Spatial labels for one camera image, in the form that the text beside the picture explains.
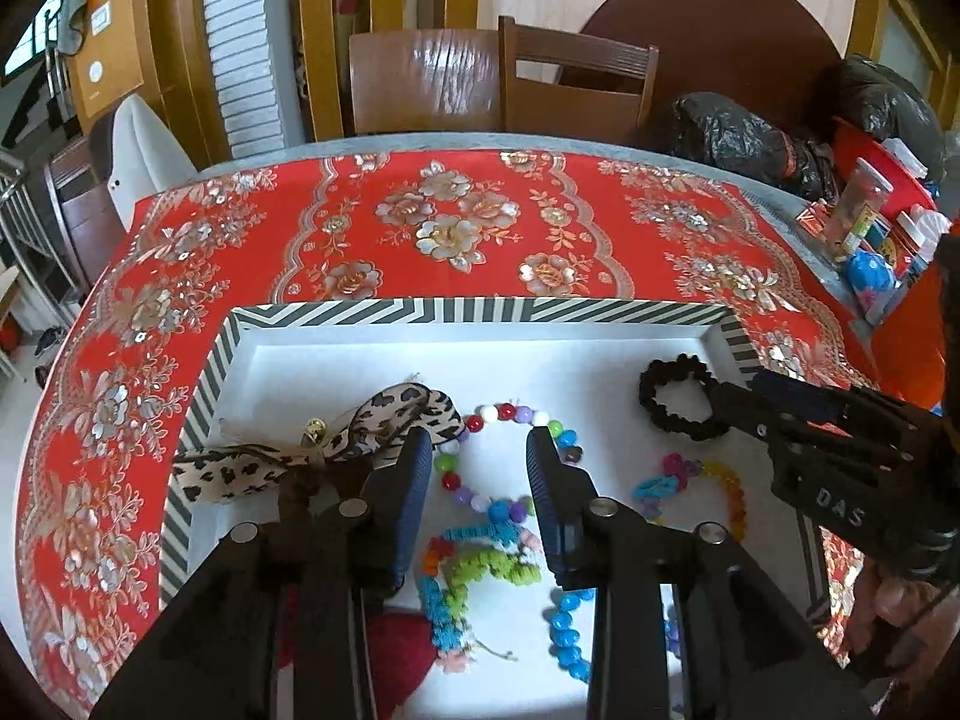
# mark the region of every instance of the white tile floor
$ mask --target white tile floor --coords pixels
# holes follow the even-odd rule
[[[32,346],[21,346],[13,354],[13,362],[26,381],[6,380],[0,383],[0,624],[7,630],[13,646],[31,670],[27,638],[23,631],[16,593],[13,523],[16,517],[16,484],[20,456],[23,453],[27,430],[30,429],[37,402],[40,400],[40,388],[34,380],[34,368],[39,362],[49,365],[54,355],[54,350],[48,350],[37,360]]]

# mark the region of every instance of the black plastic bag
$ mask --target black plastic bag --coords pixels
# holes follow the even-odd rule
[[[910,81],[856,53],[827,71],[835,116],[877,141],[900,138],[923,165],[926,181],[944,174],[944,134],[930,103]]]
[[[742,105],[715,92],[673,103],[674,156],[755,178],[807,200],[836,202],[829,157],[791,138]]]

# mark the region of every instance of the striped tray border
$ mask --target striped tray border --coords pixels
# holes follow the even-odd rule
[[[335,324],[425,324],[448,322],[630,322],[645,324],[719,324],[744,378],[761,370],[760,358],[733,310],[712,303],[592,298],[396,298],[281,303],[235,308],[213,341],[197,381],[179,436],[179,451],[203,449],[217,400],[244,331],[265,327],[314,327]],[[808,620],[829,620],[829,585],[820,530],[797,515],[810,597]],[[171,474],[160,528],[160,609],[187,579],[190,504]]]

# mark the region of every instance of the floral tablecloth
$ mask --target floral tablecloth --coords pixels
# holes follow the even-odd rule
[[[549,152],[380,153],[143,200],[51,373],[19,490],[24,624],[61,707],[86,714],[157,616],[170,458],[227,311],[406,295],[724,303],[774,370],[865,381],[845,355],[859,348],[845,310],[736,187],[690,172]],[[829,538],[827,560],[835,648],[859,559]]]

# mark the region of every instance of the white tray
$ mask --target white tray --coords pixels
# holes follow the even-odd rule
[[[585,298],[407,298],[284,304],[233,310],[216,338],[181,433],[181,448],[244,440],[297,442],[310,418],[334,418],[384,386],[416,375],[451,396],[461,413],[512,401],[548,410],[575,429],[583,467],[598,493],[632,502],[640,481],[660,473],[661,458],[713,458],[740,475],[748,512],[744,546],[808,619],[829,613],[819,531],[770,493],[765,447],[731,431],[699,445],[654,428],[637,405],[637,381],[654,359],[696,354],[721,381],[745,384],[760,361],[730,309],[717,305]],[[661,389],[671,410],[690,418],[709,411],[690,385]],[[232,435],[224,440],[221,427]],[[526,431],[494,424],[464,445],[459,473],[474,490],[498,496],[529,493]],[[166,604],[186,576],[237,522],[277,518],[275,493],[229,505],[187,504],[171,481],[161,531],[160,589]],[[727,522],[719,485],[694,479],[664,505],[674,527]],[[431,479],[415,565],[426,542],[445,528],[476,524]],[[582,717],[587,687],[560,672],[548,654],[555,584],[544,568],[536,586],[486,579],[472,586],[470,619],[494,650],[512,650],[519,664],[481,654],[464,675],[433,669],[406,704],[404,717]],[[416,583],[394,602],[419,609]],[[575,627],[584,652],[592,614]],[[671,661],[671,670],[676,671]]]

